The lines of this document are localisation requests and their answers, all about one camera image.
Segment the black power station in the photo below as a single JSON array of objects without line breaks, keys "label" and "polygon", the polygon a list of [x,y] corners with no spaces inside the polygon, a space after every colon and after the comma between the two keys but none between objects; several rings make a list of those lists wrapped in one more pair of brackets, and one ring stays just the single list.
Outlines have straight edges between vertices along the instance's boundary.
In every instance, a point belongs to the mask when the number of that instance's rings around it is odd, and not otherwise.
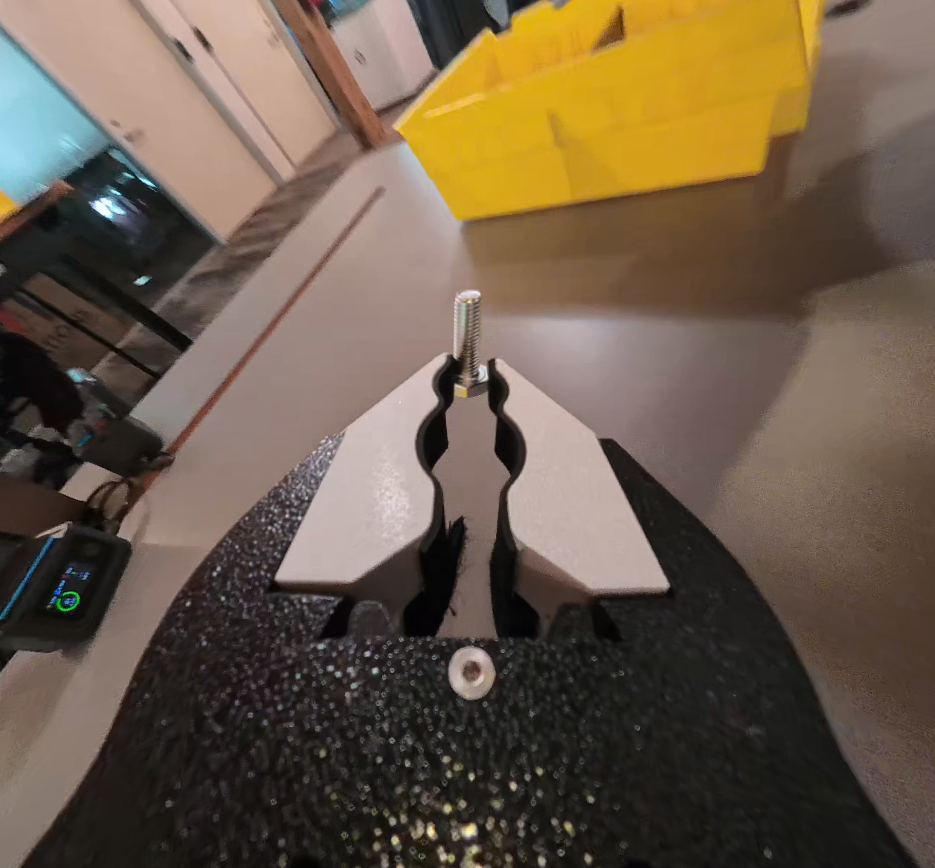
[{"label": "black power station", "polygon": [[131,544],[76,522],[37,536],[2,535],[1,657],[53,653],[91,640],[132,555]]}]

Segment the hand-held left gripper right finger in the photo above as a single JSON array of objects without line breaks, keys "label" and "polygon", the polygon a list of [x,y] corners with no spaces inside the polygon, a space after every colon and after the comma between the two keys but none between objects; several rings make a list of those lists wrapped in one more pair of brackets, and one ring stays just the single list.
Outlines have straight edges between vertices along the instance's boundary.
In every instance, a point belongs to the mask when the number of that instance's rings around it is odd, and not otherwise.
[{"label": "hand-held left gripper right finger", "polygon": [[504,360],[490,363],[508,596],[536,613],[660,596],[671,583],[597,435]]}]

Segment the silver bolt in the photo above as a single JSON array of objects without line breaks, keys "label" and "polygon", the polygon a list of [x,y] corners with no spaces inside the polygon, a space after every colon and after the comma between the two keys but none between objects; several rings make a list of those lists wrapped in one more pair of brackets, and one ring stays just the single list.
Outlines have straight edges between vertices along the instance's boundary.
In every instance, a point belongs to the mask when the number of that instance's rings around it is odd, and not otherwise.
[{"label": "silver bolt", "polygon": [[469,399],[484,394],[489,371],[482,358],[483,296],[480,290],[461,290],[452,307],[453,394]]}]

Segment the grey charger device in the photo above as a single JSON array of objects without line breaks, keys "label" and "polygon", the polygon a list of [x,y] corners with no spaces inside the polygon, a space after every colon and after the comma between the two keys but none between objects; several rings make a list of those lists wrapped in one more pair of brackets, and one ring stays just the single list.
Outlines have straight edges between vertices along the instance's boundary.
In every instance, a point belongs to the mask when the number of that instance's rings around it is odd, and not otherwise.
[{"label": "grey charger device", "polygon": [[75,454],[83,463],[127,479],[159,471],[171,460],[162,436],[131,416],[99,420]]}]

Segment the white door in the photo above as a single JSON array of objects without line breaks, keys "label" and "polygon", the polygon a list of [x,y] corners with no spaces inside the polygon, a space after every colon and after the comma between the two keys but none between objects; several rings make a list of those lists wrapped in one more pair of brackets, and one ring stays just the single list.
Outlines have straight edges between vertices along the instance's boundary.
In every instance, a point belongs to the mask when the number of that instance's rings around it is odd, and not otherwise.
[{"label": "white door", "polygon": [[294,166],[335,134],[331,109],[268,0],[172,1]]},{"label": "white door", "polygon": [[6,32],[217,241],[273,192],[131,0],[1,0]]}]

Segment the dark table with wooden edge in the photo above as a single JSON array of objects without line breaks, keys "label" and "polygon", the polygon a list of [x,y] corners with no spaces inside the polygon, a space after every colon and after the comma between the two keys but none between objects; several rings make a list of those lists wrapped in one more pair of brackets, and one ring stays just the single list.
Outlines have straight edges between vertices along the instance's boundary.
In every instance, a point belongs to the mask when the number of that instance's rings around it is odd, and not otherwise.
[{"label": "dark table with wooden edge", "polygon": [[1,242],[4,243],[17,232],[35,223],[49,210],[57,208],[58,203],[73,192],[74,186],[72,184],[64,180],[54,181],[40,195],[31,199],[28,203],[20,205],[16,217],[1,224]]}]

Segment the red labelled wooden post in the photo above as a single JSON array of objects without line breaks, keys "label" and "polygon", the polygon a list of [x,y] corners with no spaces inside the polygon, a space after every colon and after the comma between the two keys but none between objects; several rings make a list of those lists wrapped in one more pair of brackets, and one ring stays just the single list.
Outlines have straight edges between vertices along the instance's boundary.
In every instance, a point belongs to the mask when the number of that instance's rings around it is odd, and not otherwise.
[{"label": "red labelled wooden post", "polygon": [[383,125],[335,44],[320,11],[300,0],[271,0],[293,34],[342,122],[364,149],[391,144],[394,134]]}]

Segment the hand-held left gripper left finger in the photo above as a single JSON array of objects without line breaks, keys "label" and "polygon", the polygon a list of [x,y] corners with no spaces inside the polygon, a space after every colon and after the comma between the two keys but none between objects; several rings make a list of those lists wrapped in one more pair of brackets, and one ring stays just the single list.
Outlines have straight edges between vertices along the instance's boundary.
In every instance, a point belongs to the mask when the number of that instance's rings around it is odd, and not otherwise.
[{"label": "hand-held left gripper left finger", "polygon": [[274,576],[287,593],[371,600],[404,609],[422,587],[418,547],[435,488],[417,453],[438,405],[440,354],[353,421]]}]

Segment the black office chair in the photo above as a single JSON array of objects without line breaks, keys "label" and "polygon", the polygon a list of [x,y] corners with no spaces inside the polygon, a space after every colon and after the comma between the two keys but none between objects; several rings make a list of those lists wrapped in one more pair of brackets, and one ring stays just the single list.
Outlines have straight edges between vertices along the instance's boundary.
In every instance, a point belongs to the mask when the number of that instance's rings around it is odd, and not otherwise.
[{"label": "black office chair", "polygon": [[66,437],[69,427],[84,413],[84,399],[71,378],[49,354],[25,336],[1,331],[2,440],[22,447],[32,444],[42,452],[64,452],[62,441],[31,438],[13,429],[17,414],[13,403],[27,402],[38,410],[44,428]]}]

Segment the glass partition window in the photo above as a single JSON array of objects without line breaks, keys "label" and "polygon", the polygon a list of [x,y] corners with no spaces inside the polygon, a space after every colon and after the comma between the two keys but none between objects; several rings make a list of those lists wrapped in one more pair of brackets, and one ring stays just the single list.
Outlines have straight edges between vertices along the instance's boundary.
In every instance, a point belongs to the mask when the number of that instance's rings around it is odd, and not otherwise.
[{"label": "glass partition window", "polygon": [[2,190],[26,205],[53,181],[77,258],[154,299],[214,247],[138,159],[98,126],[7,33],[1,36]]}]

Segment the white cabinet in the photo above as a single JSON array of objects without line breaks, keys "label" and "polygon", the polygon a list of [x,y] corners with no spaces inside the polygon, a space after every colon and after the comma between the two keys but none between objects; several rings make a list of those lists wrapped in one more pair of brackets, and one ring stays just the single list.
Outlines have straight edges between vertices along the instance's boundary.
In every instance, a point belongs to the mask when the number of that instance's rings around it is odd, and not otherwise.
[{"label": "white cabinet", "polygon": [[368,103],[382,112],[417,96],[438,73],[410,0],[353,0],[332,35]]}]

